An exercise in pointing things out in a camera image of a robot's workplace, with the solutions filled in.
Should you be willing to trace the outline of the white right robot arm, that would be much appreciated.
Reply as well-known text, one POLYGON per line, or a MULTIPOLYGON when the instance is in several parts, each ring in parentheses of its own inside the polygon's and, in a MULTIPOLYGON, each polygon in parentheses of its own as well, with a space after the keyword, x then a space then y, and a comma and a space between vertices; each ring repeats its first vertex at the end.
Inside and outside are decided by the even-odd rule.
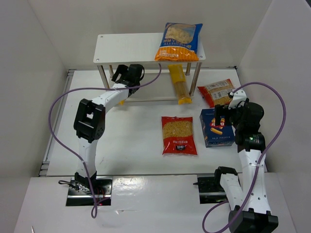
POLYGON ((233 168, 220 166, 215 171, 215 179, 230 206, 228 228, 232 233, 271 233, 278 227, 278 217, 271 213, 264 181, 266 146, 259 132, 264 110, 243 100, 234 108, 216 105, 214 116, 216 125, 234 127, 242 165, 242 180, 233 168))

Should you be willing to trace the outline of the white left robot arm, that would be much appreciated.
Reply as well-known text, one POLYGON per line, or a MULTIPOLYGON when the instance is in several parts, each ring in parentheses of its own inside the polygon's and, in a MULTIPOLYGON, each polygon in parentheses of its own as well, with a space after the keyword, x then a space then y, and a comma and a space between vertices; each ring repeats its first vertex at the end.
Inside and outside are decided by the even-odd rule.
POLYGON ((78 105, 74 130, 79 140, 79 156, 84 163, 75 172, 75 181, 87 191, 96 186, 96 147, 105 130, 105 115, 110 109, 134 94, 144 77, 139 64, 119 65, 112 77, 111 91, 105 91, 91 100, 82 99, 78 105))

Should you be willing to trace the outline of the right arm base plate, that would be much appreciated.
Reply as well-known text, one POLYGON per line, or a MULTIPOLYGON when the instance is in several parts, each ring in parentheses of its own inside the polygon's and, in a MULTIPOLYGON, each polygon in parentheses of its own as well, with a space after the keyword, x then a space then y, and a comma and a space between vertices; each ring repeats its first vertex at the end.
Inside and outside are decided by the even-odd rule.
POLYGON ((193 185, 198 188, 200 204, 220 203, 227 200, 225 191, 215 183, 212 174, 197 175, 197 181, 193 185))

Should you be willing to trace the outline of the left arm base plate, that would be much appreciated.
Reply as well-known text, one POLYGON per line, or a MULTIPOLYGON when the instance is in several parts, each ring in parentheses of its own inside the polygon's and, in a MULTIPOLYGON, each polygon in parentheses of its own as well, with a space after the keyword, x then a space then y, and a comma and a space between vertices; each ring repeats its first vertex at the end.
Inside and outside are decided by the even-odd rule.
MULTIPOLYGON (((99 206, 111 205, 112 181, 112 177, 97 177, 94 194, 99 206)), ((66 206, 92 206, 94 204, 91 191, 78 184, 74 178, 70 181, 59 180, 58 184, 68 186, 66 206)))

